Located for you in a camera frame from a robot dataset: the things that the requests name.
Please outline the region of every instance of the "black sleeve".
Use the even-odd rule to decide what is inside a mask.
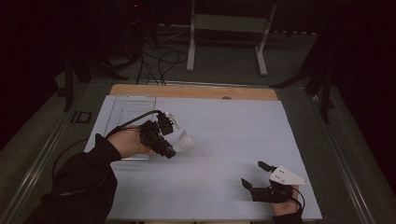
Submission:
[[[286,214],[279,217],[273,217],[275,224],[303,224],[303,220],[301,219],[302,210],[299,210],[296,213]]]
[[[110,167],[120,153],[104,137],[78,153],[57,172],[52,191],[25,223],[104,223],[114,200],[117,179]]]

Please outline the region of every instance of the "human hand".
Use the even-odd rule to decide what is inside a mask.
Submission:
[[[154,154],[150,147],[140,143],[139,132],[138,127],[130,126],[110,135],[107,140],[116,148],[123,159],[135,154]]]
[[[298,186],[293,185],[291,187],[293,188],[293,190],[291,192],[291,197],[294,198],[295,200],[297,200]],[[286,214],[296,213],[299,209],[299,207],[298,207],[299,205],[297,204],[297,202],[295,202],[292,199],[288,199],[285,203],[270,203],[270,204],[274,210],[274,214],[276,217],[283,216]]]

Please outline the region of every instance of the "dark background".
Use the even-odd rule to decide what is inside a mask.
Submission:
[[[117,43],[130,35],[124,16],[132,17],[128,14],[131,10],[122,8],[118,1],[109,4],[101,0],[96,5],[92,2],[1,2],[0,148],[58,90],[53,78],[64,70],[65,43],[72,43],[95,58],[120,54]],[[203,0],[197,10],[225,8],[225,14],[261,14],[256,8],[260,8],[262,1],[243,2],[241,6],[240,1]],[[151,3],[156,22],[190,23],[190,1]],[[321,50],[333,72],[332,84],[339,88],[394,191],[396,180],[391,174],[396,171],[393,162],[396,100],[392,88],[396,63],[395,11],[395,3],[390,1],[356,4],[290,1],[279,4],[272,26],[273,31],[286,31],[289,35],[293,31],[318,34],[324,47]]]

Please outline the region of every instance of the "person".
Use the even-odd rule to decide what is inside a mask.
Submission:
[[[138,129],[125,129],[108,138],[97,134],[90,152],[74,155],[59,169],[51,192],[41,198],[40,205],[24,223],[105,223],[117,188],[110,163],[135,154],[153,153],[140,143]],[[275,224],[300,223],[295,202],[271,206]]]

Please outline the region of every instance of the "hand-mounted device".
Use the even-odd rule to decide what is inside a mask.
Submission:
[[[151,147],[157,154],[161,156],[165,156],[168,159],[171,159],[176,155],[174,148],[164,139],[164,135],[172,133],[173,125],[177,128],[177,123],[173,119],[172,114],[170,113],[163,113],[161,110],[152,110],[146,114],[143,114],[135,119],[132,119],[121,126],[117,126],[113,129],[106,137],[117,133],[121,130],[128,129],[128,125],[136,122],[137,120],[142,119],[151,114],[158,114],[157,121],[147,120],[141,125],[136,126],[140,130],[139,137],[140,142],[143,145]]]
[[[253,202],[285,203],[287,200],[292,199],[299,204],[301,210],[304,209],[304,206],[298,200],[291,197],[292,191],[297,190],[292,185],[307,185],[309,183],[308,180],[303,179],[282,166],[270,166],[263,161],[259,161],[258,165],[264,171],[272,173],[269,178],[269,187],[253,188],[249,182],[241,178],[242,186],[250,191]]]

